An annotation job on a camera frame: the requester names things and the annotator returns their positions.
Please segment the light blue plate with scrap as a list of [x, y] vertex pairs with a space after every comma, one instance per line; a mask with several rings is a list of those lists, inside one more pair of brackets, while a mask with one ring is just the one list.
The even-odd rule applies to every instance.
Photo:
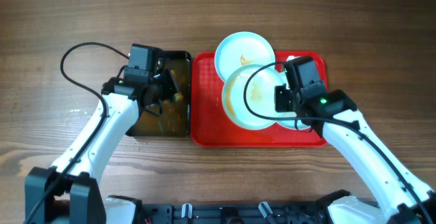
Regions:
[[241, 31], [227, 36], [215, 51], [214, 63], [218, 76], [226, 81], [242, 67], [240, 56], [254, 60], [252, 64], [266, 65], [275, 62], [275, 53], [268, 41], [257, 33]]

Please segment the green yellow sponge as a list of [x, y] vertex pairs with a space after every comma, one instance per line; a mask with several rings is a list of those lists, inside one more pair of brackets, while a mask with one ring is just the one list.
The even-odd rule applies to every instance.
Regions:
[[177, 92], [172, 96], [171, 101], [176, 103], [176, 102], [180, 102], [184, 99], [184, 96], [181, 92]]

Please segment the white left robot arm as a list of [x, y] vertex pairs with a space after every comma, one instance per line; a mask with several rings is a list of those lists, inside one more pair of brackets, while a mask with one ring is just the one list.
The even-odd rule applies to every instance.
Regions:
[[25, 180], [26, 223], [143, 223], [142, 202], [131, 197], [103, 199], [99, 182], [122, 137], [143, 108], [172, 99], [178, 87], [172, 72], [111, 78], [98, 106], [73, 144], [47, 168], [34, 167]]

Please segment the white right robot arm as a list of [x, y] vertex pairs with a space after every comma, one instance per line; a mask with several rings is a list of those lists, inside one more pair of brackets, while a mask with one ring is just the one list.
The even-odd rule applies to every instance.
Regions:
[[375, 135], [357, 105], [342, 91], [311, 84], [275, 89], [279, 111], [296, 112], [350, 163], [373, 194], [376, 207], [348, 195], [327, 205], [333, 223], [434, 223], [435, 191], [413, 175]]

